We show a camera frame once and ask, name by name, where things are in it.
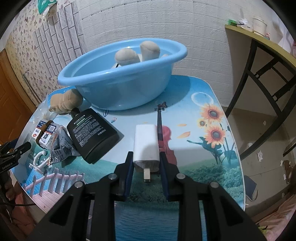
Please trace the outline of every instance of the sunflower illustration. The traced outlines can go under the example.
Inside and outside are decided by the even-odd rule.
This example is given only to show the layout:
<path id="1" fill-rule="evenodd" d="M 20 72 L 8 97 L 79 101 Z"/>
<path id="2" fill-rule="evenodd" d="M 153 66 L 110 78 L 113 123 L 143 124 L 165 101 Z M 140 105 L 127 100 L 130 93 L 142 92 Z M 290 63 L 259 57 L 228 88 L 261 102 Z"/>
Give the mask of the sunflower illustration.
<path id="1" fill-rule="evenodd" d="M 216 145 L 223 144 L 225 138 L 225 130 L 222 130 L 220 126 L 209 126 L 206 129 L 205 141 L 207 144 L 211 143 L 212 148 Z"/>
<path id="2" fill-rule="evenodd" d="M 197 126 L 198 127 L 205 127 L 207 125 L 207 122 L 203 118 L 199 118 L 197 120 Z"/>
<path id="3" fill-rule="evenodd" d="M 223 112 L 220 108 L 213 104 L 208 104 L 202 108 L 201 116 L 210 123 L 213 121 L 221 122 Z"/>

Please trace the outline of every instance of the white brick wall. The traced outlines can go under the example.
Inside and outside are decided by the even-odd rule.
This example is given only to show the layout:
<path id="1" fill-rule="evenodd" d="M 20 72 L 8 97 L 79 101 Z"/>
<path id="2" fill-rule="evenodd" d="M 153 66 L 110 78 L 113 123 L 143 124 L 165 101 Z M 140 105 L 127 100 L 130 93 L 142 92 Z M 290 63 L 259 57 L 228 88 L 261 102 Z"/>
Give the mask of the white brick wall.
<path id="1" fill-rule="evenodd" d="M 89 50 L 137 37 L 176 40 L 188 56 L 176 63 L 174 74 L 207 81 L 220 103 L 234 93 L 228 19 L 262 17 L 271 29 L 271 9 L 262 0 L 77 0 L 82 31 Z"/>

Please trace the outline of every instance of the blue plastic basin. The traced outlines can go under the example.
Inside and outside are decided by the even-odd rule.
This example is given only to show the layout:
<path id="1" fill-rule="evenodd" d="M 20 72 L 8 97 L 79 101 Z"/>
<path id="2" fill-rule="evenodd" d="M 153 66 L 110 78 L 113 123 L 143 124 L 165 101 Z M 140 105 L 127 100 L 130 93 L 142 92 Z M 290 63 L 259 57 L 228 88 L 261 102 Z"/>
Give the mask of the blue plastic basin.
<path id="1" fill-rule="evenodd" d="M 169 56 L 111 69 L 115 53 L 151 40 L 160 47 L 160 56 Z M 69 63 L 59 74 L 61 85 L 74 85 L 95 107 L 126 110 L 156 98 L 166 88 L 173 63 L 185 58 L 187 48 L 176 41 L 156 38 L 124 40 L 94 49 Z"/>

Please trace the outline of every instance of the stuffed toy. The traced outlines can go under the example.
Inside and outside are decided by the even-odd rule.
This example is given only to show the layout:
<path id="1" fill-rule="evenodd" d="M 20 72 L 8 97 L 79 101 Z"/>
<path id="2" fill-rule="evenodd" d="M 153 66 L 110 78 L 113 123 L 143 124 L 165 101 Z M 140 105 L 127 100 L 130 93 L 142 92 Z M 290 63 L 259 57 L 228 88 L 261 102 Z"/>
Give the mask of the stuffed toy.
<path id="1" fill-rule="evenodd" d="M 72 109 L 82 105 L 83 97 L 76 89 L 67 90 L 63 94 L 54 94 L 50 99 L 49 111 L 57 114 L 70 113 Z"/>
<path id="2" fill-rule="evenodd" d="M 116 52 L 113 68 L 117 68 L 124 65 L 135 64 L 147 60 L 159 58 L 160 48 L 152 41 L 144 41 L 140 44 L 141 54 L 137 54 L 130 48 L 123 48 Z"/>

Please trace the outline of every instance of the screw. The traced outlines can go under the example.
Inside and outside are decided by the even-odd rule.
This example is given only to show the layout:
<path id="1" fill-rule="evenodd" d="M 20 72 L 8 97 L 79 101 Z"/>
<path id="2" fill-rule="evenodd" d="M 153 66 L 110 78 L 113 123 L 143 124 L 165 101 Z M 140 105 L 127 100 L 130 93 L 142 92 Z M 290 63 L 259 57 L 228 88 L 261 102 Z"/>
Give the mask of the screw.
<path id="1" fill-rule="evenodd" d="M 183 173 L 178 173 L 178 174 L 176 175 L 176 177 L 177 177 L 178 179 L 184 179 L 184 178 L 185 178 L 185 175 L 184 175 Z"/>
<path id="2" fill-rule="evenodd" d="M 76 183 L 74 184 L 74 186 L 75 186 L 76 188 L 81 188 L 81 187 L 83 186 L 83 182 L 78 181 L 78 182 L 76 182 Z"/>
<path id="3" fill-rule="evenodd" d="M 117 178 L 117 175 L 115 173 L 111 173 L 111 174 L 108 175 L 108 178 L 113 180 L 113 179 Z"/>
<path id="4" fill-rule="evenodd" d="M 210 183 L 210 186 L 211 186 L 212 188 L 218 188 L 218 187 L 219 187 L 219 184 L 218 184 L 217 182 L 211 182 L 211 183 Z"/>

